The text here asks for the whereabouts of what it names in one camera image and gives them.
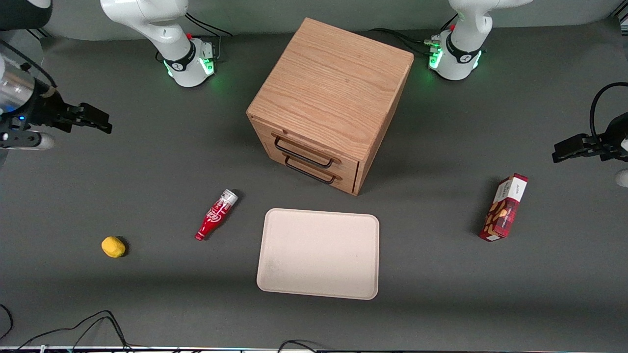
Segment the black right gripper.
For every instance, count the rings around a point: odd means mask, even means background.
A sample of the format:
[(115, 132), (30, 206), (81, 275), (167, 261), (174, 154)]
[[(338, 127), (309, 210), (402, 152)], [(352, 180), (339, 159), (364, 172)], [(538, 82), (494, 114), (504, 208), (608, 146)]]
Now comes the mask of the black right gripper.
[(22, 115), (29, 126), (47, 126), (71, 132), (74, 126), (88, 126), (111, 134), (109, 115), (88, 103), (66, 105), (56, 88), (38, 90), (29, 99)]

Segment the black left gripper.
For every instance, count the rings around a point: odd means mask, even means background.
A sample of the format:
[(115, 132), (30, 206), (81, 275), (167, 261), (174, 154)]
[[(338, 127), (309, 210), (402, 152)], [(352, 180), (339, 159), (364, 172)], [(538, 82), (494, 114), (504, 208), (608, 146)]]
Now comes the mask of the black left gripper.
[(597, 140), (592, 135), (582, 134), (581, 138), (568, 138), (555, 144), (552, 162), (557, 164), (580, 156), (608, 158), (609, 152), (605, 150), (606, 147), (617, 158), (627, 161), (627, 138), (628, 113), (625, 112), (612, 119), (606, 128), (606, 133), (599, 134)]

